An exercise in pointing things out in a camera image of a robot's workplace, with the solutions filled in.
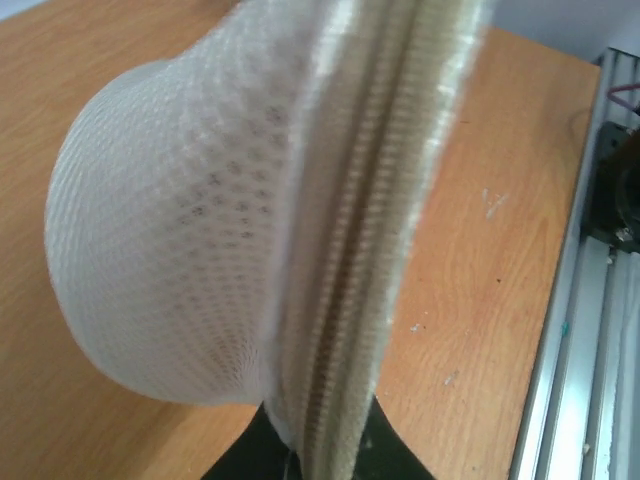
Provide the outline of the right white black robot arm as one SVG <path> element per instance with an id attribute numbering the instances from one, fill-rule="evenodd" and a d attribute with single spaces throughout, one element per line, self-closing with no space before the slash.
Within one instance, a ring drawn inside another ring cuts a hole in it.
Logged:
<path id="1" fill-rule="evenodd" d="M 606 121 L 598 131 L 583 215 L 586 235 L 639 251 L 639 130 Z"/>

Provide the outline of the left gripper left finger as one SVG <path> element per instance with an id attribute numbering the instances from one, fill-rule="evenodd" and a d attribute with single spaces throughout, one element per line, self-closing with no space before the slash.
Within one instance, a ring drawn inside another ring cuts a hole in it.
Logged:
<path id="1" fill-rule="evenodd" d="M 292 451 L 280 439 L 261 405 L 243 433 L 202 480 L 292 479 Z"/>

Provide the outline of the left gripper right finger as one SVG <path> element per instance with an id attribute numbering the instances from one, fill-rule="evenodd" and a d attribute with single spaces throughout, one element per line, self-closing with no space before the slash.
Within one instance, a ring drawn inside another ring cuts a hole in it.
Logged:
<path id="1" fill-rule="evenodd" d="M 392 427 L 374 397 L 362 434 L 353 480 L 435 480 Z"/>

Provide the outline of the aluminium front rail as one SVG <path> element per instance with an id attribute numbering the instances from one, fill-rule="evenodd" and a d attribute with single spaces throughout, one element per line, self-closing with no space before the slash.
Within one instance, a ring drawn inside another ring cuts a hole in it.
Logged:
<path id="1" fill-rule="evenodd" d="M 598 131 L 639 129 L 639 59 L 610 48 L 554 279 L 509 475 L 635 479 L 639 475 L 639 251 L 586 235 L 583 215 Z"/>

